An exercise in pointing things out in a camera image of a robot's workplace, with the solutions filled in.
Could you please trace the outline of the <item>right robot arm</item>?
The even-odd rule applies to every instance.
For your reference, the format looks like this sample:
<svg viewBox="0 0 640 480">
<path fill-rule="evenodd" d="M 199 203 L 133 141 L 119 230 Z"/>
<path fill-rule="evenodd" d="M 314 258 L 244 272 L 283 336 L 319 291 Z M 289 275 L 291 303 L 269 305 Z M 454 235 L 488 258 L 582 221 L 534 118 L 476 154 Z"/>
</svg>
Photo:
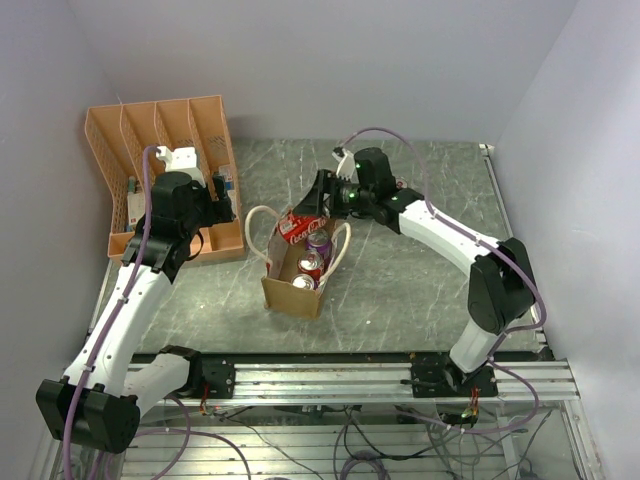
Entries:
<svg viewBox="0 0 640 480">
<path fill-rule="evenodd" d="M 525 245 L 516 238 L 479 234 L 433 207 L 399 183 L 378 147 L 332 152 L 336 170 L 321 169 L 297 216 L 344 219 L 359 212 L 399 235 L 416 240 L 457 267 L 468 279 L 470 319 L 451 347 L 440 375 L 450 394 L 465 394 L 492 357 L 509 325 L 535 303 L 534 276 Z"/>
</svg>

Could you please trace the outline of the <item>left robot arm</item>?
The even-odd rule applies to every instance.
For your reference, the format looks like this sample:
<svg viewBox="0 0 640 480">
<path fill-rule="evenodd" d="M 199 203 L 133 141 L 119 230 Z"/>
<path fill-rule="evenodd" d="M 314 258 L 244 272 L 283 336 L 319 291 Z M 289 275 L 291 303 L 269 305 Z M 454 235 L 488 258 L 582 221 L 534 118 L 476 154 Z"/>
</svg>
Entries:
<svg viewBox="0 0 640 480">
<path fill-rule="evenodd" d="M 200 352 L 166 346 L 137 372 L 129 369 L 142 334 L 201 228 L 234 220 L 224 178 L 208 190 L 189 174 L 157 176 L 151 215 L 142 217 L 126 245 L 116 286 L 94 331 L 61 379 L 45 380 L 36 403 L 52 436 L 119 454 L 141 418 L 170 394 L 192 397 L 203 387 Z"/>
</svg>

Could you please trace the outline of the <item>purple Fanta can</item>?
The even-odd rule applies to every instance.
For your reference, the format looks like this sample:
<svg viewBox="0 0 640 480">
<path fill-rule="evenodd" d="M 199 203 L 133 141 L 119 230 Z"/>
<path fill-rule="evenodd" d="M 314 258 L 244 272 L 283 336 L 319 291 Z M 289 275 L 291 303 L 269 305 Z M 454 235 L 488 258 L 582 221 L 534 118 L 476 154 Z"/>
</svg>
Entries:
<svg viewBox="0 0 640 480">
<path fill-rule="evenodd" d="M 318 229 L 310 233 L 306 238 L 306 249 L 315 250 L 327 263 L 331 257 L 331 236 L 325 229 Z"/>
</svg>

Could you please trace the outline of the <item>watermelon print canvas bag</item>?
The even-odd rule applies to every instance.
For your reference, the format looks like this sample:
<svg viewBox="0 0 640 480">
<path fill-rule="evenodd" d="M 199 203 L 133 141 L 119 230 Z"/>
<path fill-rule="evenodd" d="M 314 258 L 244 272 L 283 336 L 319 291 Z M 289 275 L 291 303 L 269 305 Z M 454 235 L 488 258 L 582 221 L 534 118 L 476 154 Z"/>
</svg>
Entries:
<svg viewBox="0 0 640 480">
<path fill-rule="evenodd" d="M 317 288 L 303 290 L 292 286 L 291 279 L 299 274 L 297 261 L 301 254 L 307 251 L 306 239 L 295 245 L 289 245 L 277 229 L 278 220 L 287 212 L 279 213 L 266 205 L 252 208 L 244 222 L 245 238 L 250 251 L 265 264 L 266 274 L 261 279 L 265 306 L 275 312 L 316 319 L 322 310 L 325 287 L 332 275 L 338 270 L 349 249 L 352 228 L 349 223 L 337 220 L 328 220 L 326 225 L 321 228 L 331 236 L 331 257 L 325 263 L 324 274 Z M 275 219 L 269 241 L 264 248 L 255 246 L 251 235 L 252 221 L 256 215 L 262 213 Z"/>
</svg>

